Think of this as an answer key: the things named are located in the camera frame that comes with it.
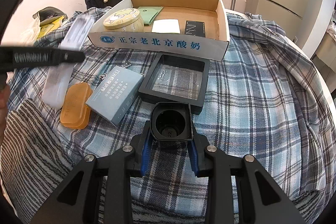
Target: black square frame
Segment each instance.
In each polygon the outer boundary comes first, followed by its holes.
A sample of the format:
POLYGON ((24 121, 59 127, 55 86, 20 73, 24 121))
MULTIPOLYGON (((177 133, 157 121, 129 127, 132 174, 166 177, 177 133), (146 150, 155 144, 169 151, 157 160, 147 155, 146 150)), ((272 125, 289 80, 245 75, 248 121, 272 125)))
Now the black square frame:
POLYGON ((159 52, 153 64, 150 66, 146 77, 142 81, 139 88, 139 95, 144 102, 152 104, 156 104, 158 102, 179 102, 190 104, 191 112, 199 115, 204 105, 205 92, 208 85, 209 66, 210 61, 208 59, 182 54, 173 54, 169 52, 159 52), (155 80, 154 78, 159 70, 160 64, 201 71, 203 74, 197 100, 151 90, 152 83, 155 80))

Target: striped fabric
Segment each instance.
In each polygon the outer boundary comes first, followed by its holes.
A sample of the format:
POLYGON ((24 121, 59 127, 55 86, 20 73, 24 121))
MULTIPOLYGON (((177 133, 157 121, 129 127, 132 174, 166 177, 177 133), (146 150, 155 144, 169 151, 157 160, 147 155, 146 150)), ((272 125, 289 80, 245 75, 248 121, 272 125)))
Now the striped fabric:
MULTIPOLYGON (((91 8, 85 14, 97 20, 107 10, 91 8)), ((274 22, 253 16, 251 20, 227 16, 230 44, 222 62, 210 62, 204 107, 200 115, 193 116, 195 127, 210 144, 230 155, 255 155, 306 221, 312 223, 334 192, 336 148, 335 126, 316 69, 286 43, 280 36, 283 30, 274 22)), ((73 20, 38 44, 57 45, 73 20)), ((86 60, 75 66, 70 85, 84 81, 92 89, 99 85, 99 75, 125 61, 132 63, 131 70, 146 74, 156 56, 155 52, 96 48, 89 41, 83 50, 86 60)), ((17 70, 11 82, 9 110, 18 110, 30 98, 51 131, 59 136, 73 164, 89 153, 113 153, 141 133, 150 117, 152 105, 137 98, 116 128, 95 113, 85 129, 65 128, 59 121, 60 110, 41 101, 46 74, 47 68, 17 70)), ((154 143, 153 150, 147 175, 131 180, 137 212, 146 217, 154 215, 154 223, 168 223, 165 217, 174 219, 173 223, 186 223, 186 219, 202 222, 207 179, 194 177, 185 144, 154 143)), ((9 163, 9 158, 2 159, 4 174, 10 174, 9 163)), ((5 183, 11 179, 10 175, 4 176, 5 183)), ((8 191, 11 198, 20 199, 17 193, 8 191)), ((234 199, 238 212, 235 186, 234 199)))

